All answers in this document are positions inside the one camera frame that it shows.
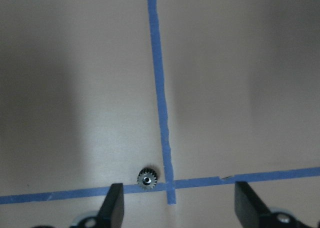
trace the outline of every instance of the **black plastic part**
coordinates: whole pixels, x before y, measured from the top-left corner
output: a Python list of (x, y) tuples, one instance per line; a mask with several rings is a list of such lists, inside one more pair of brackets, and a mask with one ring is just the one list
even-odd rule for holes
[(122, 183), (112, 184), (97, 216), (86, 217), (70, 228), (87, 228), (87, 222), (93, 222), (91, 228), (120, 228), (124, 214), (124, 186)]
[(234, 188), (234, 210), (243, 228), (311, 228), (283, 212), (271, 212), (245, 181)]
[(234, 190), (234, 210), (242, 227), (259, 228), (271, 211), (247, 182), (236, 182)]

